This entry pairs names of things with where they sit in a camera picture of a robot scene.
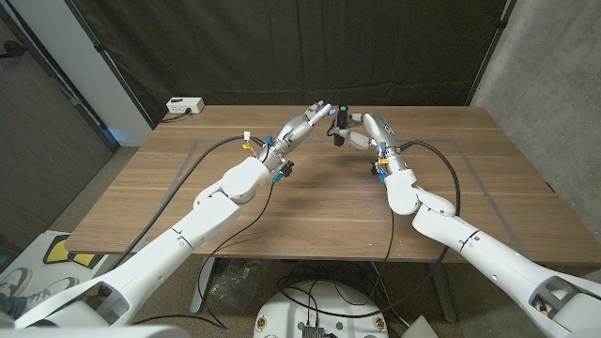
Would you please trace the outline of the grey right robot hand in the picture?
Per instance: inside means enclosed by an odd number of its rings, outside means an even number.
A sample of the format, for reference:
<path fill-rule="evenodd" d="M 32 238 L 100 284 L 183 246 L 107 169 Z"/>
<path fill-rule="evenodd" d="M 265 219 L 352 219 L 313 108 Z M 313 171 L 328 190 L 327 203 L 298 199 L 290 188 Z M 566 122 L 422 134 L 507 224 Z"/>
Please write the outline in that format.
<path fill-rule="evenodd" d="M 372 173 L 387 177 L 408 167 L 401 155 L 401 143 L 393 128 L 381 116 L 369 113 L 348 114 L 340 111 L 332 121 L 334 144 L 348 143 L 360 150 L 373 148 L 378 157 L 372 164 Z"/>

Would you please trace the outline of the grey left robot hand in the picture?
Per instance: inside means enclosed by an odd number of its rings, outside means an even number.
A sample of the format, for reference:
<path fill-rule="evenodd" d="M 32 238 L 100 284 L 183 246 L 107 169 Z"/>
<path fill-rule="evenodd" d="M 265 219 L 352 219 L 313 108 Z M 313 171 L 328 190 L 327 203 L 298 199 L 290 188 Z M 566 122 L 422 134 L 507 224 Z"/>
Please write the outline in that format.
<path fill-rule="evenodd" d="M 288 120 L 272 138 L 271 143 L 259 153 L 259 160 L 273 172 L 280 167 L 285 156 L 298 147 L 314 130 L 315 125 L 330 114 L 332 106 L 323 100 L 311 105 L 304 113 Z"/>

